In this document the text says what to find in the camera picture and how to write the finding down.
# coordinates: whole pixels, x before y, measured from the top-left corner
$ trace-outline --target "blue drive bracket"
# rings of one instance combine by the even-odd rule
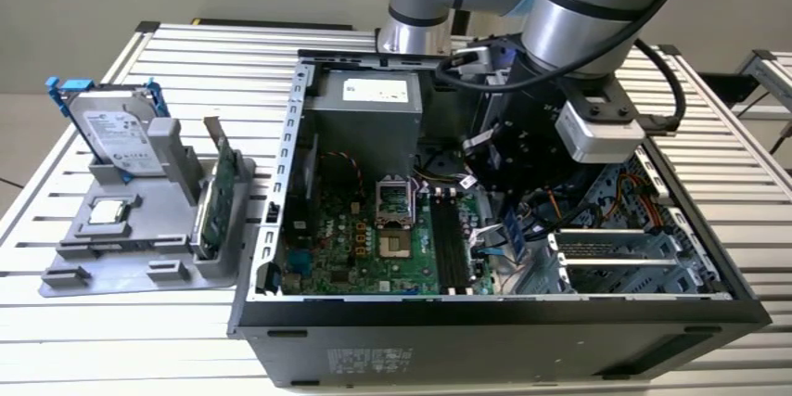
[[[170,112],[168,111],[168,105],[164,103],[162,87],[153,82],[153,78],[148,78],[148,82],[144,83],[144,87],[150,92],[153,97],[153,107],[157,111],[157,116],[161,118],[169,118]]]
[[[56,105],[58,106],[58,110],[60,110],[60,113],[62,113],[62,116],[65,116],[72,121],[72,124],[74,124],[77,133],[82,137],[82,141],[85,141],[85,145],[90,149],[90,153],[94,156],[94,163],[104,164],[104,162],[101,161],[101,158],[98,157],[98,154],[96,153],[94,147],[90,145],[90,141],[88,141],[88,136],[85,136],[85,133],[82,133],[82,129],[80,129],[77,121],[74,120],[74,117],[72,116],[72,113],[69,112],[69,106],[65,103],[65,101],[62,100],[62,92],[65,92],[66,94],[72,93],[72,92],[86,92],[88,90],[90,90],[90,88],[93,88],[94,82],[90,80],[84,80],[84,79],[82,80],[68,80],[65,83],[62,83],[62,86],[60,88],[58,88],[58,83],[60,83],[60,78],[57,76],[49,76],[49,79],[46,79],[46,83],[45,83],[46,93],[49,94],[49,97],[52,98]]]
[[[68,106],[69,97],[82,92],[89,92],[96,88],[96,84],[90,79],[68,79],[60,86],[58,84],[60,78],[57,76],[50,76],[46,79],[45,83],[46,93],[49,94],[49,97],[58,106],[58,110],[62,116],[72,121],[72,124],[74,124],[74,128],[77,129],[78,135],[82,137],[82,140],[85,141],[85,144],[88,145],[88,148],[90,149],[90,152],[94,156],[94,163],[104,164],[104,161],[98,157],[98,154],[90,144],[90,141],[88,140],[85,133],[82,133],[82,129],[80,128],[78,123],[74,120],[74,117],[72,116]],[[153,78],[149,78],[148,82],[144,83],[142,88],[148,90],[148,92],[150,93],[150,97],[153,98],[153,108],[156,116],[161,118],[169,118],[170,112],[164,102],[162,87],[157,83],[154,83]],[[132,180],[133,175],[122,169],[118,169],[118,171],[121,172],[121,178],[124,179],[124,182],[128,183]]]

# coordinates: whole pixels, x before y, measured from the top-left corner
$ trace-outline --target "metal slat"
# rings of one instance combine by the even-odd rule
[[[789,224],[782,225],[724,225],[712,226],[720,242],[726,248],[772,247],[792,248]]]
[[[769,175],[717,175],[710,173],[678,173],[677,177],[688,183],[754,183],[772,185]]]
[[[722,223],[786,223],[792,224],[792,205],[698,204],[706,221]]]

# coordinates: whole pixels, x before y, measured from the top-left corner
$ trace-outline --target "black cable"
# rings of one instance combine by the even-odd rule
[[[766,97],[766,95],[769,95],[769,92],[764,92],[756,99],[753,99],[753,102],[750,102],[740,111],[740,113],[736,114],[736,117],[740,118],[745,114],[745,112],[750,110],[750,107],[758,104],[758,101],[761,101]]]
[[[458,61],[453,56],[446,57],[437,65],[437,68],[434,70],[437,79],[458,88],[466,88],[485,93],[514,92],[538,83],[552,81],[556,78],[564,76],[565,74],[569,74],[572,71],[577,70],[582,66],[588,65],[602,55],[605,55],[610,50],[613,50],[616,46],[624,43],[626,39],[629,39],[632,35],[634,35],[641,30],[641,28],[644,28],[644,25],[649,22],[652,17],[654,17],[654,14],[657,14],[657,11],[660,11],[660,8],[662,8],[662,5],[665,5],[666,1],[668,0],[653,0],[648,8],[645,9],[644,15],[637,20],[634,20],[625,28],[622,28],[613,36],[605,39],[589,55],[581,57],[578,60],[570,62],[562,67],[546,71],[545,73],[532,77],[530,79],[525,79],[524,81],[518,81],[517,83],[506,83],[501,85],[468,83],[465,81],[461,81],[456,76],[453,76],[448,72],[448,70],[454,65],[458,65]]]
[[[645,57],[654,63],[657,66],[657,70],[662,73],[662,77],[668,81],[668,85],[670,86],[670,93],[673,93],[673,120],[674,122],[666,122],[664,128],[670,127],[668,130],[676,131],[680,127],[681,118],[684,118],[684,112],[686,111],[686,102],[684,100],[684,90],[681,88],[680,78],[677,78],[677,74],[670,70],[662,56],[657,54],[652,47],[645,44],[641,39],[634,40],[634,46],[637,46],[641,53],[645,54]]]
[[[533,232],[530,234],[525,234],[525,241],[536,241],[542,239],[549,233],[554,232],[562,226],[569,224],[577,216],[584,212],[589,211],[593,213],[593,227],[598,227],[602,223],[602,210],[600,207],[589,202],[581,203],[573,210],[569,212],[564,217],[557,220],[554,223],[549,224],[541,231]]]
[[[772,148],[769,149],[769,154],[770,155],[774,155],[776,154],[776,152],[781,148],[781,144],[784,143],[785,139],[786,139],[785,136],[781,136],[778,138],[778,140],[776,141],[776,144],[772,145]]]
[[[13,187],[18,187],[20,189],[24,189],[25,187],[22,185],[20,185],[18,183],[6,180],[5,178],[0,177],[0,183],[5,183],[6,185],[12,185]]]

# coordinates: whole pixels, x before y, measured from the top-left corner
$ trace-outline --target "hard drive label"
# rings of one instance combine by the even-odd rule
[[[125,111],[86,111],[82,117],[93,141],[114,167],[133,175],[162,174],[160,160],[134,115]]]
[[[348,79],[344,81],[345,101],[409,102],[406,81],[393,79]]]

